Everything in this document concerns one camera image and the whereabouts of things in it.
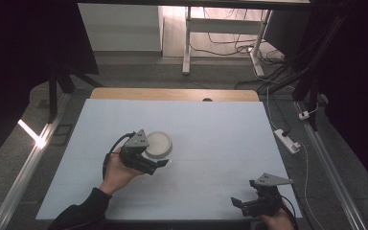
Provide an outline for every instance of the white wall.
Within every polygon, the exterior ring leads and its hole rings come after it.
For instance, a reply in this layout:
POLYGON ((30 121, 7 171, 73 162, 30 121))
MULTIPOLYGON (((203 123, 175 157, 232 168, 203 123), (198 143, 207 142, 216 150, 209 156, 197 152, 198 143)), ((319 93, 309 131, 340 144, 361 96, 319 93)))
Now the white wall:
POLYGON ((94 51, 162 50, 161 7, 79 4, 79 8, 94 51))

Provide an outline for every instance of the table leg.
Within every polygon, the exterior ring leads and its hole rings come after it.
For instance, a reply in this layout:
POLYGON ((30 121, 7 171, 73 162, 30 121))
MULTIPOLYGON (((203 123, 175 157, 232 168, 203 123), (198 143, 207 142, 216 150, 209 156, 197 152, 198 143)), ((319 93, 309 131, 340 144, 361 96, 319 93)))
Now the table leg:
POLYGON ((185 47, 183 58, 183 75, 190 75, 190 30, 191 30, 191 7, 186 7, 185 10, 186 20, 186 34, 185 34, 185 47))
POLYGON ((263 35, 265 34, 265 28, 267 26, 267 21, 270 15, 271 15, 271 11, 267 11, 267 14, 264 17, 264 20, 262 21, 262 25, 259 30, 258 37, 256 38, 255 46, 253 47, 252 52, 249 53, 250 58, 252 58, 253 67, 255 68, 256 74, 258 77, 263 77, 265 75, 265 73, 263 72, 262 66, 259 62, 259 59, 258 59, 258 52, 259 52, 259 47, 262 43, 263 35))

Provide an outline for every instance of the black sleeve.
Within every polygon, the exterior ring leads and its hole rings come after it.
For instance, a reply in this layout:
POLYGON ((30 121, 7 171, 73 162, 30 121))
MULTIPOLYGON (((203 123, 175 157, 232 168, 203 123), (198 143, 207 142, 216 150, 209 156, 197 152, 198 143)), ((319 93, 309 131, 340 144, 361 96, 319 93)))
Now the black sleeve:
POLYGON ((91 195, 83 204, 73 204, 64 210, 50 224, 49 230, 98 229, 98 225, 104 224, 104 214, 111 198, 111 195, 107 195, 101 190, 93 188, 91 195))

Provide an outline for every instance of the hand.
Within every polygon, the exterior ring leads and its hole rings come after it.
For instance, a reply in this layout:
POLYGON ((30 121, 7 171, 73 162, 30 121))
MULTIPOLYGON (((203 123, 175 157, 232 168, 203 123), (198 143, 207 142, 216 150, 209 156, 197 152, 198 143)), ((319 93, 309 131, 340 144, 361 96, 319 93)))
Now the hand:
POLYGON ((261 215, 260 218, 267 226, 268 230, 293 230, 288 214, 283 209, 279 209, 273 217, 261 215))
POLYGON ((100 190, 110 196, 124 188, 134 177, 143 174, 142 172, 126 167, 119 158, 119 152, 121 152, 121 148, 117 148, 110 155, 106 166, 105 179, 100 186, 100 190))

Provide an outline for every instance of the white tabletop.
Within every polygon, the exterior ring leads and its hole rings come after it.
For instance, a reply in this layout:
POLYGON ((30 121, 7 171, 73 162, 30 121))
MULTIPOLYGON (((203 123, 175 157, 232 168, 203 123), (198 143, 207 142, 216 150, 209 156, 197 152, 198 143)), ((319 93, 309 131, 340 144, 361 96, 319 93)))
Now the white tabletop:
MULTIPOLYGON (((117 192, 108 219, 245 219, 231 196, 256 199, 248 181, 263 173, 288 178, 262 103, 87 100, 36 218, 84 202, 115 141, 141 128, 170 135, 172 162, 117 192)), ((279 190, 301 217, 291 186, 279 190)))

